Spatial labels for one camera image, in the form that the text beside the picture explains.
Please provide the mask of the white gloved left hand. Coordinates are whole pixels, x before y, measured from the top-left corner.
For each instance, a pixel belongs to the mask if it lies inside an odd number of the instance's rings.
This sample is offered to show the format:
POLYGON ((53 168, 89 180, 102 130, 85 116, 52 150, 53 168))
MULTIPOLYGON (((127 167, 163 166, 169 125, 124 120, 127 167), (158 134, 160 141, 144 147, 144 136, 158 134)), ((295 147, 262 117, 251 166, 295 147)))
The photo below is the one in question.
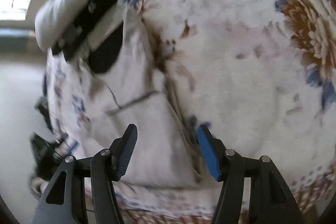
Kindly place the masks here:
POLYGON ((39 48, 46 52, 84 9, 89 0, 47 0, 35 17, 39 48))

